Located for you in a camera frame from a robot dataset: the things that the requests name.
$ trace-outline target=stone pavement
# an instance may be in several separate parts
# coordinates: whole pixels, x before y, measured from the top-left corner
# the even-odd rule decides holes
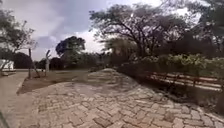
[[[223,123],[138,86],[127,92],[60,83],[20,95],[12,128],[223,128]]]

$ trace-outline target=cloud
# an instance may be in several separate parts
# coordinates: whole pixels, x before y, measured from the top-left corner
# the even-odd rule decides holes
[[[40,60],[48,49],[52,56],[57,56],[54,50],[57,43],[73,35],[86,40],[85,51],[100,52],[103,46],[94,39],[95,31],[88,31],[91,26],[89,11],[139,2],[160,4],[160,0],[3,0],[3,8],[13,10],[17,20],[28,21],[27,26],[35,30],[33,37],[38,45],[32,56]]]
[[[98,43],[95,38],[94,38],[94,34],[95,34],[95,30],[89,32],[89,31],[84,31],[84,32],[76,32],[75,35],[77,37],[82,37],[83,39],[85,39],[86,43],[85,43],[85,47],[86,50],[85,52],[101,52],[103,46],[102,44]]]
[[[53,4],[52,0],[4,0],[3,8],[12,10],[18,21],[28,21],[27,26],[35,30],[33,37],[38,39],[51,36],[64,20]]]

